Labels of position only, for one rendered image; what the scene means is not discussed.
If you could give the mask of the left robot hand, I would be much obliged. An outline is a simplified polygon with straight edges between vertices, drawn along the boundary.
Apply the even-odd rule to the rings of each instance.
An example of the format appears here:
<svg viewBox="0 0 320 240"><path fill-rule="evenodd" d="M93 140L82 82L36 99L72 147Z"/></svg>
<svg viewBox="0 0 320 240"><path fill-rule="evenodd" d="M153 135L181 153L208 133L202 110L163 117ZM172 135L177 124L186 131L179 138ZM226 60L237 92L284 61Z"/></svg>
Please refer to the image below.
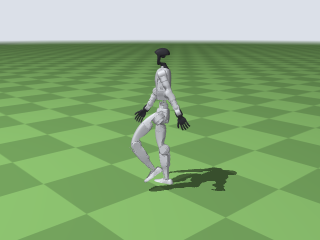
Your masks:
<svg viewBox="0 0 320 240"><path fill-rule="evenodd" d="M176 117L178 118L178 119L177 119L177 121L178 121L178 122L177 122L177 127L179 128L179 124L180 124L181 129L182 129L182 130L184 130L184 129L186 130L186 128L188 129L188 126L190 127L190 125L188 124L187 120L182 116L183 113L182 113L181 110L180 110L180 112L181 112L181 115L179 115L179 116L177 116L176 113L175 113ZM186 123L185 123L185 122L186 122ZM186 124L187 124L188 126L187 126ZM184 125L186 126L186 128L185 128ZM182 127L182 126L183 126L183 127ZM183 128L184 128L184 129L183 129Z"/></svg>

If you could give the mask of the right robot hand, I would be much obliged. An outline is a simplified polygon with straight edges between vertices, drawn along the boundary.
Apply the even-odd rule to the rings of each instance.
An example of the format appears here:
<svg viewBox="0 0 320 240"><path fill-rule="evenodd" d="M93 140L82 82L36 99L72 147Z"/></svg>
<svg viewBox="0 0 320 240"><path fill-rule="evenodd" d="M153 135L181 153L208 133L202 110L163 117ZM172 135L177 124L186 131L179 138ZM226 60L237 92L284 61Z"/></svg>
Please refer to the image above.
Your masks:
<svg viewBox="0 0 320 240"><path fill-rule="evenodd" d="M146 110L145 109L145 107L147 106L147 104L143 107L143 109L141 109L140 111L137 111L136 113L135 113L135 115L138 113L138 115L135 117L135 119L136 119L136 121L138 121L138 122L140 122L140 123L142 123L142 120L143 120L143 118L145 117L145 115L146 115L146 112L148 112L149 110ZM139 118L140 117L140 118ZM142 119L141 119L142 118ZM139 120L138 120L139 119ZM140 119L141 119L141 121L140 121Z"/></svg>

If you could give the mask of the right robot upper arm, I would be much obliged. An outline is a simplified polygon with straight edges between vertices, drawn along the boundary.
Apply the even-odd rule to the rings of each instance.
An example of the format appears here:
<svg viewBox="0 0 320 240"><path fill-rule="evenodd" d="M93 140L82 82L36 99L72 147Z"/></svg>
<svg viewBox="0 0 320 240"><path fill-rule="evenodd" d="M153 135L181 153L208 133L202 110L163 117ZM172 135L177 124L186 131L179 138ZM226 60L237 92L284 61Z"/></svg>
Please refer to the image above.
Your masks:
<svg viewBox="0 0 320 240"><path fill-rule="evenodd" d="M152 93L153 93L154 95L157 95L156 87L152 90Z"/></svg>

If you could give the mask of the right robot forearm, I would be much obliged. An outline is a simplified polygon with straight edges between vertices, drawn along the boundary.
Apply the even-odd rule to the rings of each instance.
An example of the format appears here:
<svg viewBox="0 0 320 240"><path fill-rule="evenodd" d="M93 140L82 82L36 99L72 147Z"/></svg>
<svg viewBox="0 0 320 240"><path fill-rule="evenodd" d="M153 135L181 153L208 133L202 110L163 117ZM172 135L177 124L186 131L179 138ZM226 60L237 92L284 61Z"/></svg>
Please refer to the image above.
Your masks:
<svg viewBox="0 0 320 240"><path fill-rule="evenodd" d="M148 111L153 105L154 105L154 102L156 101L156 99L157 99L157 95L155 95L155 94L151 94L151 96L150 96L150 99L149 99L149 101L147 102L147 105L146 105L146 107L145 107L145 109Z"/></svg>

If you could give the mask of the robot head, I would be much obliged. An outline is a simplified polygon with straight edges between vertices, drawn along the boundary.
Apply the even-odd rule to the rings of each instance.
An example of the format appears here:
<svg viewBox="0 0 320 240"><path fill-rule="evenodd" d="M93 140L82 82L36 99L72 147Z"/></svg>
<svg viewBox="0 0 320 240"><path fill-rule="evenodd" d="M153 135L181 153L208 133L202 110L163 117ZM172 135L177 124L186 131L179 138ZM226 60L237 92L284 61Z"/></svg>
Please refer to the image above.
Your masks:
<svg viewBox="0 0 320 240"><path fill-rule="evenodd" d="M163 68L169 69L165 62L160 62L161 57L165 58L166 56L170 55L169 50L166 48L159 48L154 53L157 55L157 64L163 66Z"/></svg>

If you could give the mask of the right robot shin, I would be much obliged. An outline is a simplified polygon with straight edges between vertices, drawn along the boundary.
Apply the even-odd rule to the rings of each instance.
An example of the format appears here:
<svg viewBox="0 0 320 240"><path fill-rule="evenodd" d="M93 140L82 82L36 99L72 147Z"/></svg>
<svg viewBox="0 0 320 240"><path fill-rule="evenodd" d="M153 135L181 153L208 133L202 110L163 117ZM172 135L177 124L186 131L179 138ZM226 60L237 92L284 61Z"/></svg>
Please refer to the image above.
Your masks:
<svg viewBox="0 0 320 240"><path fill-rule="evenodd" d="M170 152L168 154L161 154L159 150L159 160L160 160L161 168L163 169L162 173L163 173L164 180L166 179L168 180L169 178L170 158L171 158Z"/></svg>

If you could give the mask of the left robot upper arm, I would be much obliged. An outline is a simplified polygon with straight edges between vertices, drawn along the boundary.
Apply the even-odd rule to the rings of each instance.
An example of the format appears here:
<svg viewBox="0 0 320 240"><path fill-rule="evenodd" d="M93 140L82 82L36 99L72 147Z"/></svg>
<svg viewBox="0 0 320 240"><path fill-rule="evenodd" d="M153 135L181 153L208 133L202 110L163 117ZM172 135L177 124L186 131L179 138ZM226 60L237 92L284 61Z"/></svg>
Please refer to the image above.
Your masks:
<svg viewBox="0 0 320 240"><path fill-rule="evenodd" d="M164 69L160 70L157 72L157 76L161 81L162 86L165 88L165 92L163 93L163 96L168 99L168 97L166 96L166 91L170 90L172 92L168 77L167 77L167 73Z"/></svg>

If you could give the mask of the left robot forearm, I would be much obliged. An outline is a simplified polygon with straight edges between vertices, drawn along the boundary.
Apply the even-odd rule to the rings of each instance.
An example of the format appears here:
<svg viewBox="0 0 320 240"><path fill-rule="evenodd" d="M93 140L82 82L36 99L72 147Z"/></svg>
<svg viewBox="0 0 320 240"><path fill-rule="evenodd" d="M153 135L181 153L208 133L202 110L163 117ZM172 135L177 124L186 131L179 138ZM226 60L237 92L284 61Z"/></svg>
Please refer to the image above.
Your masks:
<svg viewBox="0 0 320 240"><path fill-rule="evenodd" d="M165 94L169 98L168 101L171 104L176 115L177 116L181 115L180 106L177 104L175 95L170 90L167 90Z"/></svg>

